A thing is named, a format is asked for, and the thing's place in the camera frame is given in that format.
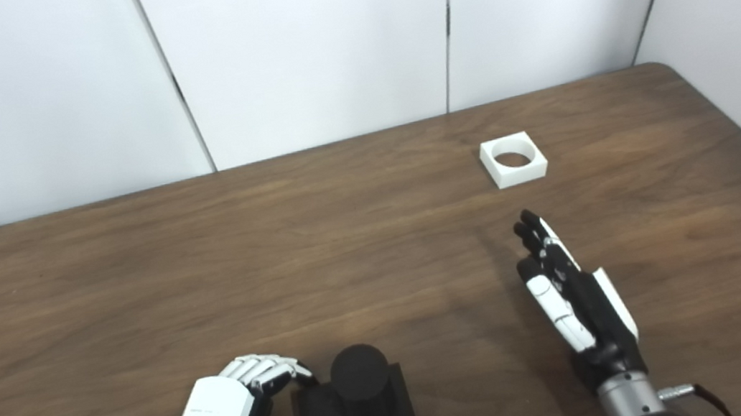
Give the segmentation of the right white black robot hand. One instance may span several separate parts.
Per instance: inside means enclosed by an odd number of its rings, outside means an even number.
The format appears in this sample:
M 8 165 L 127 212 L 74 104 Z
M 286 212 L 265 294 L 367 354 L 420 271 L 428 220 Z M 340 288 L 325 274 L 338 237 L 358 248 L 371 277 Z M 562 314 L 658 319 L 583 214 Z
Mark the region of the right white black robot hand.
M 578 379 L 596 392 L 615 376 L 649 373 L 639 331 L 604 269 L 582 269 L 543 217 L 522 210 L 513 231 L 528 252 L 516 272 L 570 346 Z

